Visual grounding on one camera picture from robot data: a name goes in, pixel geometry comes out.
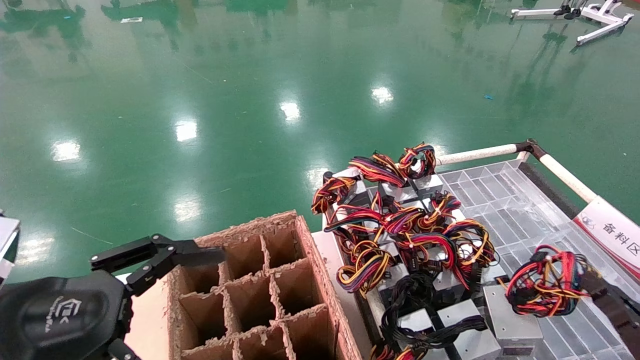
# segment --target clear plastic tray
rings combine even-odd
[[[519,164],[513,160],[440,174],[444,190],[462,202],[463,214],[488,228],[504,270],[513,275],[536,246],[551,244],[584,254],[607,281],[640,299],[640,286],[518,169]],[[539,321],[546,346],[538,352],[538,360],[633,359],[589,299],[580,301],[568,316]]]

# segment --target cardboard compartment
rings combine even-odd
[[[224,247],[227,260],[167,277],[170,360],[362,358],[303,217],[257,218],[195,241]]]
[[[230,280],[240,279],[242,276],[262,271],[264,254],[262,253],[260,236],[251,236],[242,241],[228,243],[224,245],[224,248]]]
[[[295,315],[323,302],[308,259],[296,263],[294,268],[277,272],[274,278],[285,314]]]
[[[198,329],[196,346],[209,339],[221,339],[227,333],[222,294],[189,294],[180,298],[187,315]]]
[[[234,342],[232,340],[213,343],[205,347],[187,350],[182,360],[234,360]]]
[[[269,267],[277,268],[305,257],[300,247],[295,229],[278,229],[273,234],[263,236],[269,252]]]
[[[244,360],[289,360],[280,326],[256,331],[239,340]]]
[[[286,321],[296,359],[345,360],[338,348],[338,329],[329,321],[328,306],[306,310]]]
[[[209,293],[211,288],[220,285],[218,265],[184,268],[188,292]]]
[[[248,277],[229,283],[226,289],[241,331],[261,325],[268,327],[269,321],[275,320],[276,308],[271,303],[268,277]]]

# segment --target metal frame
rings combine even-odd
[[[623,28],[625,25],[627,25],[629,21],[631,21],[631,18],[634,16],[634,14],[628,13],[622,18],[617,17],[613,14],[613,10],[620,6],[621,3],[621,0],[607,0],[604,4],[590,4],[581,9],[581,17],[584,17],[587,20],[595,20],[597,22],[601,22],[602,24],[606,24],[606,26],[596,31],[592,31],[587,35],[577,37],[575,45],[581,46],[588,41],[601,37],[602,35],[610,33],[618,28]],[[558,9],[513,9],[511,11],[511,19],[513,20],[517,17],[526,16],[553,15],[557,10]]]

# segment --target robotic arm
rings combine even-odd
[[[177,265],[224,261],[221,248],[160,234],[91,258],[92,272],[46,277],[0,289],[0,360],[139,360],[124,343],[140,296]],[[148,260],[123,284],[112,273]]]

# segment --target sign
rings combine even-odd
[[[599,196],[573,221],[640,279],[640,227],[635,222]]]

